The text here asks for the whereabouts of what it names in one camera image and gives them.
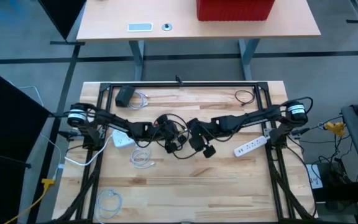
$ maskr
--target wooden tabletop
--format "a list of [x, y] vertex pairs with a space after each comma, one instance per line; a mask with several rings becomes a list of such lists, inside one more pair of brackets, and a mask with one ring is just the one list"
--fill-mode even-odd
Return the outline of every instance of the wooden tabletop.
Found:
[[[269, 82], [273, 104], [287, 100], [283, 82]], [[96, 104], [99, 83], [84, 83], [80, 101]], [[197, 117], [209, 122], [224, 115], [250, 113], [257, 110], [256, 102], [240, 107], [234, 94], [245, 87], [181, 87], [138, 88], [150, 96], [148, 107], [139, 111], [118, 108], [114, 101], [111, 112], [129, 121], [150, 121], [165, 113], [175, 113], [185, 121]], [[241, 96], [250, 100], [250, 96]], [[271, 188], [269, 169], [264, 147], [244, 157], [235, 158], [233, 149], [261, 136], [260, 125], [244, 128], [230, 141], [211, 141], [217, 153], [206, 159], [202, 153], [180, 161], [165, 149], [153, 143], [151, 161], [155, 167], [136, 169], [129, 160], [134, 146], [117, 149], [110, 142], [104, 151], [99, 192], [113, 187], [123, 197], [122, 210], [117, 216], [104, 222], [275, 222], [277, 215]], [[81, 145], [75, 141], [70, 147]], [[289, 146], [300, 156], [300, 148], [291, 142]], [[193, 149], [185, 145], [178, 152], [186, 156]], [[86, 150], [74, 149], [68, 157], [85, 162]], [[289, 150], [283, 150], [288, 180], [292, 192], [307, 211], [314, 209], [308, 175], [298, 158]], [[72, 203], [81, 187], [83, 167], [65, 163], [53, 218], [58, 218]], [[86, 198], [84, 214], [87, 214], [90, 193]]]
[[[152, 23], [152, 32], [128, 32]], [[162, 30], [171, 23], [171, 31]], [[88, 0], [77, 40], [315, 37], [321, 35], [306, 0], [276, 0], [266, 21], [200, 22], [196, 0]]]

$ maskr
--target white power strip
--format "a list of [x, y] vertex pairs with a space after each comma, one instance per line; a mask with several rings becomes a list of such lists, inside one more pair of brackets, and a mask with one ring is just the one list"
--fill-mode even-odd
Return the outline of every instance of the white power strip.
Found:
[[126, 133], [116, 129], [112, 132], [112, 141], [117, 148], [124, 148], [135, 143]]
[[257, 139], [252, 140], [251, 142], [248, 142], [247, 144], [243, 144], [242, 146], [238, 147], [234, 150], [234, 155], [236, 157], [241, 157], [248, 152], [259, 148], [260, 146], [264, 146], [267, 143], [267, 138], [265, 136], [261, 136]]

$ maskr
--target red container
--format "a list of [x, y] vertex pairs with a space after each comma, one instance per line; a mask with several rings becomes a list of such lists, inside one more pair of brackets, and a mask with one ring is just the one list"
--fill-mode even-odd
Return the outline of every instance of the red container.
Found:
[[197, 0], [200, 21], [264, 21], [274, 0]]

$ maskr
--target black panel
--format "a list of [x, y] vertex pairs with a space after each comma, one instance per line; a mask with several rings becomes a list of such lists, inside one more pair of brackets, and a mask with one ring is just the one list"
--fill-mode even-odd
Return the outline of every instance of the black panel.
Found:
[[48, 114], [37, 102], [0, 77], [0, 223], [19, 213], [23, 164]]
[[39, 0], [60, 35], [67, 39], [86, 0]]

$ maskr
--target black power adapter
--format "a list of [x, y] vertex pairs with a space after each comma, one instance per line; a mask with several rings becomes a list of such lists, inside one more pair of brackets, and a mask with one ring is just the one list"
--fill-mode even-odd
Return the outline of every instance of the black power adapter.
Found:
[[133, 86], [123, 86], [119, 90], [119, 93], [116, 96], [116, 106], [128, 107], [128, 104], [134, 95], [135, 87]]

